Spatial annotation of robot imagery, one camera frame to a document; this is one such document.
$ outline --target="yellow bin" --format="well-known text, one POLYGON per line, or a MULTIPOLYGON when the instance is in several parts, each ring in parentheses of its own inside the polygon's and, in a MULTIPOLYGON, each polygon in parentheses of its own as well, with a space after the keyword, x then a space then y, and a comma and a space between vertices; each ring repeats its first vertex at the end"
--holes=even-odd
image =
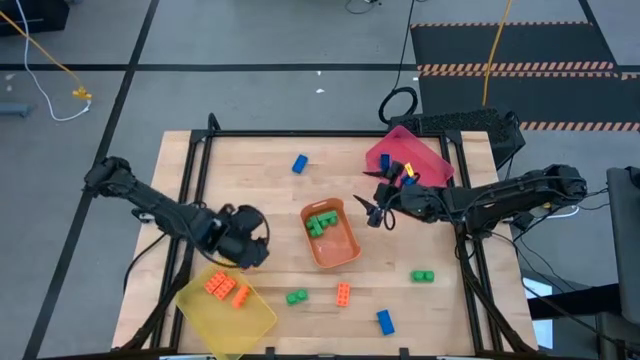
POLYGON ((180 290, 176 304, 218 360, 237 360, 251 351, 278 319, 239 269, 216 265, 207 267, 180 290), (219 270, 237 281, 223 301, 204 289, 204 284, 219 270), (251 293, 240 309, 234 309, 231 300, 241 285, 249 286, 251 293))

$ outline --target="wooden tabletop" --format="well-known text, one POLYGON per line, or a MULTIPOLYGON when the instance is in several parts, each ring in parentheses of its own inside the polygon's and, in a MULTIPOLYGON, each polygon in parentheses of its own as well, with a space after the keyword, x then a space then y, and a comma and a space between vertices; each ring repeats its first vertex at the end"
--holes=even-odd
MULTIPOLYGON (((189 132, 164 134, 151 184, 174 199, 178 197, 188 139, 189 132)), ((441 222, 425 224, 399 214, 395 230, 373 229, 367 227, 363 207, 352 197, 358 194, 371 200, 373 196, 378 180, 361 171, 366 151, 377 141, 379 138, 214 139, 204 201, 214 210, 224 203, 251 204, 264 212, 271 226, 271 255, 246 274, 275 311, 278 322, 252 353, 264 353, 266 346, 275 346, 278 354, 397 355, 399 347, 408 347, 412 355, 473 354, 460 265, 454 257, 453 227, 441 222), (300 153, 309 157, 309 163, 302 175, 296 175, 291 165, 300 153), (351 263, 320 269, 312 259, 299 214, 305 205, 329 197, 344 200, 362 254, 351 263), (435 282, 413 284, 411 270, 433 270, 435 282), (335 305, 340 281, 351 284, 347 308, 335 305), (287 306, 285 295, 298 288, 308 289, 308 302, 287 306), (391 336, 382 336, 376 320, 376 312, 383 309, 389 310, 395 326, 391 336)), ((440 153, 436 139, 423 141, 440 153)), ((497 181, 486 133, 463 133, 463 141, 472 186, 497 181)), ((450 153, 457 168, 453 147, 450 153)), ((191 196, 200 155, 194 166, 191 196)), ((455 179, 460 184, 457 172, 455 179)), ((495 231, 511 236, 503 225, 495 231)), ((155 225, 142 225, 136 254, 159 234, 155 225)), ((156 304, 168 243, 161 243, 132 271, 114 346, 131 338, 156 304)), ((522 338, 536 347, 512 246, 498 238, 486 239, 485 253, 496 305, 522 338)), ((207 265, 196 255, 192 276, 207 265)), ((171 306, 166 315, 163 344, 168 344, 173 311, 171 306)), ((478 312, 484 346, 490 349, 486 312, 479 302, 478 312)), ((184 323, 179 350, 208 352, 188 322, 184 323)))

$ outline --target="orange plastic container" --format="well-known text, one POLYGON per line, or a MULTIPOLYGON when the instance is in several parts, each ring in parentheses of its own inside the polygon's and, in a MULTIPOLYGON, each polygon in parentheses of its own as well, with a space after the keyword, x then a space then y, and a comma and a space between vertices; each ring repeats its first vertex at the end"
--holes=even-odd
POLYGON ((307 205, 300 211, 300 219, 307 241, 309 241, 313 259, 319 267, 332 268, 342 265, 354 260, 362 252, 358 241, 353 236, 347 215, 344 213, 342 200, 330 198, 307 205), (307 220, 311 216, 317 216, 332 210, 335 210, 338 214, 338 224, 326 227, 324 234, 312 238, 305 226, 307 220))

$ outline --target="pink bin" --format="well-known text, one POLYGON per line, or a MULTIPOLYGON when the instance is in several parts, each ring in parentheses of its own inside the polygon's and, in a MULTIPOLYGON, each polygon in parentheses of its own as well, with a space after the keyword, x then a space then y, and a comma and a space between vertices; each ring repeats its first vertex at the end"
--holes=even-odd
POLYGON ((367 171, 380 170, 382 154, 391 155, 391 161, 411 163, 413 170, 420 173, 420 185, 445 187, 447 180, 453 176, 454 169, 451 164, 429 149, 404 126, 396 126, 367 151, 367 171))

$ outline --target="yellow cable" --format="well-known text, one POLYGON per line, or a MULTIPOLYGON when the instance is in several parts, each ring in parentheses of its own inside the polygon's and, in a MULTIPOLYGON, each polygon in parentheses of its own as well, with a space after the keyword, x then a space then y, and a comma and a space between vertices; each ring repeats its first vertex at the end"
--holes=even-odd
POLYGON ((489 54, 489 62, 487 63, 487 70, 484 72, 484 90, 482 92, 482 106, 487 105, 487 95, 489 94, 489 74, 491 73, 491 64, 493 63, 493 55, 496 53, 496 49, 498 48, 498 42, 500 42, 500 35, 502 35, 502 28, 504 27, 504 23, 507 22, 507 17, 509 16, 509 11, 511 11, 511 2, 513 0, 508 0, 507 8, 504 11, 504 15, 502 16, 502 20, 500 21, 500 27, 498 27, 498 33, 496 34, 496 38, 493 40, 493 47, 491 48, 491 54, 489 54))
POLYGON ((29 41, 31 41, 31 43, 35 45, 35 47, 37 47, 38 50, 40 50, 47 58, 49 58, 49 60, 51 60, 52 63, 56 64, 60 69, 66 71, 69 75, 71 75, 71 77, 73 77, 73 79, 78 84, 78 90, 75 90, 73 92, 74 96, 77 96, 86 100, 91 99, 91 94, 87 93, 84 85, 82 85, 82 81, 80 81, 80 78, 76 74, 74 74, 73 71, 69 70, 66 66, 60 64, 56 59, 54 59, 53 56, 51 56, 45 49, 42 48, 42 46, 40 46, 40 44, 38 44, 29 35, 27 35, 20 28, 20 26, 18 26, 15 22, 13 22, 13 20, 11 20, 4 12, 0 11, 0 17, 5 19, 11 26, 13 26, 16 30, 18 30, 18 32, 22 34, 22 36, 29 39, 29 41))

